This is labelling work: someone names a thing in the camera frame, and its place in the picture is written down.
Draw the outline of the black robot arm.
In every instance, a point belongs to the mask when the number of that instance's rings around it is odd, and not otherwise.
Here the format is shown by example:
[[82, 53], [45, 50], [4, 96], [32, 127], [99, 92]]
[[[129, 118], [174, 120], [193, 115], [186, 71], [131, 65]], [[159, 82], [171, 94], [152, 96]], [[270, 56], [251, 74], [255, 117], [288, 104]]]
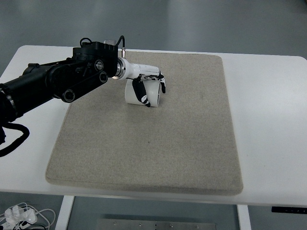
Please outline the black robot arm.
[[158, 67], [132, 64], [124, 56], [119, 57], [119, 44], [125, 45], [124, 36], [103, 43], [83, 38], [66, 60], [42, 65], [30, 63], [20, 77], [0, 85], [0, 125], [4, 127], [52, 98], [71, 103], [109, 78], [132, 80], [137, 100], [149, 107], [143, 82], [158, 81], [165, 93], [165, 78]]

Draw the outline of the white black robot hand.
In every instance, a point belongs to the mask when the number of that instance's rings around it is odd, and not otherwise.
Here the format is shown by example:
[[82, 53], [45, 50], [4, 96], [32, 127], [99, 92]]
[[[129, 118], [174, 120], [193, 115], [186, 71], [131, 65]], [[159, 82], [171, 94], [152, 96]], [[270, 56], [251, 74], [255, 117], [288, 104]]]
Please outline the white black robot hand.
[[112, 78], [115, 80], [132, 79], [132, 87], [137, 100], [143, 105], [151, 107], [143, 81], [136, 79], [139, 76], [142, 78], [157, 78], [160, 81], [162, 93], [166, 93], [165, 78], [158, 67], [130, 63], [125, 58], [118, 58], [117, 71]]

